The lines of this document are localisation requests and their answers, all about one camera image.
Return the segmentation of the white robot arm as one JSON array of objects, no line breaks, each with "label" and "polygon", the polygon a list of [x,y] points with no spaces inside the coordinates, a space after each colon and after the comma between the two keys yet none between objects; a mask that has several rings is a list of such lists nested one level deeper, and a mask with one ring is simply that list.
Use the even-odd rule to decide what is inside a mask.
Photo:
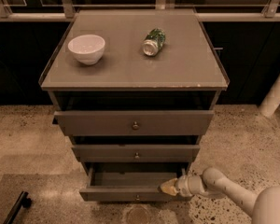
[{"label": "white robot arm", "polygon": [[218,105],[196,162],[161,190],[219,197],[251,224],[280,224],[280,74],[260,105]]}]

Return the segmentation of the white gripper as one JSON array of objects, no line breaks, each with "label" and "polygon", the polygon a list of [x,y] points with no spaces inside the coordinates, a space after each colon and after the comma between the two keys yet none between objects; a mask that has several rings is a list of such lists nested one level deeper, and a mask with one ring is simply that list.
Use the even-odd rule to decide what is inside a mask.
[{"label": "white gripper", "polygon": [[160,189],[165,194],[171,196],[179,194],[182,197],[191,197],[205,193],[205,186],[199,175],[183,175],[178,179],[170,179],[162,183]]}]

